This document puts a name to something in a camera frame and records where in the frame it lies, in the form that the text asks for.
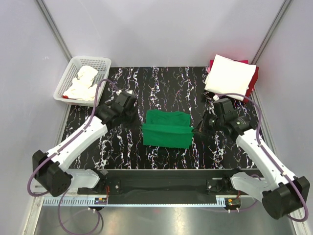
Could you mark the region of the green t shirt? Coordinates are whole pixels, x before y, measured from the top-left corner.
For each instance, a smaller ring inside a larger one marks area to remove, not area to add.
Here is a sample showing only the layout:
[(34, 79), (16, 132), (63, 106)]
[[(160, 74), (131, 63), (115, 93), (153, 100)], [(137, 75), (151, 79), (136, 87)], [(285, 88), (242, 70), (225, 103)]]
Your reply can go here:
[(184, 112), (148, 110), (142, 124), (143, 144), (188, 149), (192, 143), (191, 116)]

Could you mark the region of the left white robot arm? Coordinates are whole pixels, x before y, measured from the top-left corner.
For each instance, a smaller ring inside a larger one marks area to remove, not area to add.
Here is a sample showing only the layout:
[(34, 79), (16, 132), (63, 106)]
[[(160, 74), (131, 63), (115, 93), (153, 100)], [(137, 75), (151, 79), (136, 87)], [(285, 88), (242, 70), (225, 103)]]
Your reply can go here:
[(91, 194), (106, 189), (106, 177), (101, 171), (70, 169), (75, 159), (92, 143), (110, 130), (133, 121), (136, 115), (134, 91), (122, 91), (111, 105), (100, 105), (86, 122), (67, 139), (48, 150), (33, 154), (33, 174), (51, 196), (57, 197), (69, 189), (82, 188)]

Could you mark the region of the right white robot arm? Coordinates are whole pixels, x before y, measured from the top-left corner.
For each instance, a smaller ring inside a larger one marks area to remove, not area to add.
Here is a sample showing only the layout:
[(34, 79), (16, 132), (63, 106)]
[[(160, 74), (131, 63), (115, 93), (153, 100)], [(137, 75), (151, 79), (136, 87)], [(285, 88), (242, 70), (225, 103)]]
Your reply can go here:
[(206, 136), (223, 132), (231, 138), (257, 165), (264, 180), (257, 180), (241, 170), (222, 181), (224, 192), (242, 191), (261, 202), (274, 219), (287, 216), (295, 222), (305, 222), (309, 217), (306, 204), (310, 182), (304, 176), (297, 177), (277, 158), (260, 136), (261, 109), (258, 105), (257, 123), (239, 116), (228, 97), (218, 96), (213, 102), (214, 112), (205, 112), (194, 133)]

